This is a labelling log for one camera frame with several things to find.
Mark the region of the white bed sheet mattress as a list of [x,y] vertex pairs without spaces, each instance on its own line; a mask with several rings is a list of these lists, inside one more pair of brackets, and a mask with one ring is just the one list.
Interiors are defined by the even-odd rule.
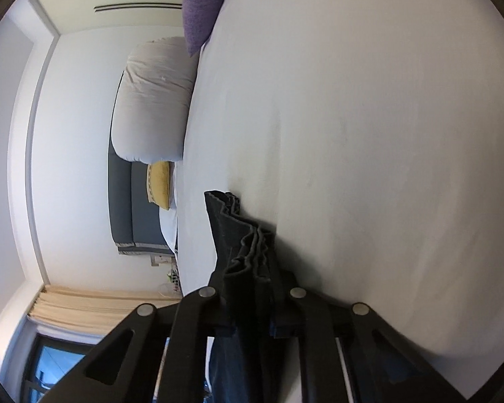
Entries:
[[473,395],[504,362],[504,0],[225,0],[179,172],[184,292],[215,268],[212,189]]

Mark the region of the black embroidered jeans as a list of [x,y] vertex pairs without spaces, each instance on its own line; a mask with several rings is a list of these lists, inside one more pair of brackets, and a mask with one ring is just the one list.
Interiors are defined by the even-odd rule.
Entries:
[[280,264],[275,235],[240,214],[231,193],[205,193],[216,268],[209,285],[225,302],[232,334],[218,334],[211,348],[209,380],[215,402],[277,402],[291,342],[298,340],[303,399],[348,399],[326,301],[290,294],[298,283]]

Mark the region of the white pillow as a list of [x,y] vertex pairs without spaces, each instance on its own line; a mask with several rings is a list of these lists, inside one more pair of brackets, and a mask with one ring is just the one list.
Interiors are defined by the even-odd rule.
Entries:
[[170,164],[170,193],[169,208],[159,208],[159,225],[165,243],[172,253],[177,251],[178,216],[177,216],[177,191],[175,165]]

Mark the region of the grey upholstered headboard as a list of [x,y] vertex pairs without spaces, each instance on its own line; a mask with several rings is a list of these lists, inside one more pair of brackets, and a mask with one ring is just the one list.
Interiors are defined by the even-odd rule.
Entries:
[[113,242],[120,255],[169,256],[159,224],[159,206],[148,201],[147,165],[120,158],[108,140],[108,210]]

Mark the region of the yellow cushion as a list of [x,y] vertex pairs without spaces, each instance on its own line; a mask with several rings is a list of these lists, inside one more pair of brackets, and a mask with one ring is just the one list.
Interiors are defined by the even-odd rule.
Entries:
[[159,161],[150,164],[146,170],[146,193],[150,203],[156,204],[159,208],[168,210],[170,208],[170,163]]

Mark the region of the rolled white duvet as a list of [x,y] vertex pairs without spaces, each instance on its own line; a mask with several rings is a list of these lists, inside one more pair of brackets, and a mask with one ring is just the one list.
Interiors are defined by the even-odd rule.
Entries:
[[111,125],[120,158],[144,164],[182,159],[197,64],[184,37],[149,41],[127,56]]

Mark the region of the cream curtain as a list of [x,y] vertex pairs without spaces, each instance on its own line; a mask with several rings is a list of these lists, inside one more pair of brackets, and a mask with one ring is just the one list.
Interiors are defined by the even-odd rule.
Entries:
[[28,313],[31,321],[63,330],[104,336],[141,304],[163,308],[178,303],[170,291],[83,290],[47,285]]

